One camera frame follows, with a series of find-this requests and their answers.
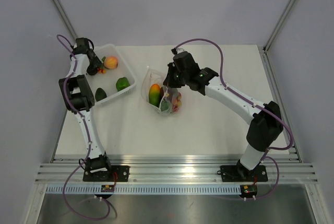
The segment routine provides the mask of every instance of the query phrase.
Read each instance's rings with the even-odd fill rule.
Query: plastic basket
[[[129,64],[118,52],[115,45],[107,44],[104,46],[96,46],[94,52],[99,57],[99,59],[102,59],[104,56],[111,56],[111,55],[117,57],[118,59],[118,66],[116,69],[107,70],[105,74],[86,76],[94,96],[96,90],[99,87],[102,88],[107,95],[105,99],[95,102],[95,105],[106,105],[130,93],[137,85],[137,80]],[[117,91],[116,82],[119,78],[122,77],[126,77],[129,80],[130,86],[121,91]]]

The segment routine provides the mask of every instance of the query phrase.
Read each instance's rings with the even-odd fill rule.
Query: metal base plate
[[[257,176],[257,182],[267,182],[268,176],[265,166],[257,166],[254,169],[254,173],[250,175],[246,180],[243,180],[236,169],[236,165],[220,166],[220,171],[217,172],[221,175],[223,182],[254,182],[255,176]]]
[[[129,179],[129,166],[111,166],[111,171],[99,171],[95,173],[83,174],[83,181],[85,182],[114,182],[114,172],[117,174],[117,182],[127,182]]]

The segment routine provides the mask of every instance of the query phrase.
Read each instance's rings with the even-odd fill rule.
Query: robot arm
[[[90,48],[89,42],[86,38],[76,39],[76,45],[73,48],[73,55],[75,57],[71,58],[70,71],[67,77],[72,75],[70,78],[60,79],[58,83],[67,109],[74,113],[79,123],[87,150],[89,149],[89,145],[91,146],[85,167],[85,175],[88,178],[85,180],[84,177],[83,180],[99,181],[108,178],[112,171],[92,116],[92,107],[95,105],[95,100],[85,74],[95,75],[102,62],[95,55],[93,49]],[[65,93],[74,109],[67,102]]]
[[[246,137],[248,146],[237,164],[239,175],[242,178],[247,177],[257,167],[266,149],[283,131],[283,126],[270,115],[245,103],[240,97],[226,89],[221,83],[218,73],[207,67],[200,69],[190,53],[172,51],[175,56],[173,62],[168,64],[168,74],[163,83],[165,86],[180,88],[187,85],[191,90],[198,91],[204,96],[209,96],[223,103],[249,125]],[[264,104],[235,88],[232,89],[281,118],[279,106],[273,101]]]

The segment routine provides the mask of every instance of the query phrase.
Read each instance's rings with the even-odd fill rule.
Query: gray wall
[[[97,44],[164,45],[195,37],[264,45],[288,0],[61,0]]]
[[[58,79],[68,54],[50,0],[0,0],[0,216],[19,223],[34,176],[49,161],[65,107]]]
[[[334,0],[299,0],[269,54],[305,161],[334,213]]]

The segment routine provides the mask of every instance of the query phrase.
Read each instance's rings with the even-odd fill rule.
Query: white tabletop
[[[247,146],[248,125],[233,111],[188,87],[181,110],[161,116],[140,95],[147,66],[167,73],[174,46],[118,46],[138,78],[136,89],[107,106],[94,107],[94,119],[107,154],[117,155],[233,155]],[[238,90],[268,103],[268,80],[256,45],[222,45],[224,80]],[[220,55],[214,46],[186,45],[200,68],[219,72]],[[272,144],[286,146],[283,134]],[[78,122],[67,112],[57,155],[84,155],[86,147]],[[287,154],[288,151],[273,153]]]

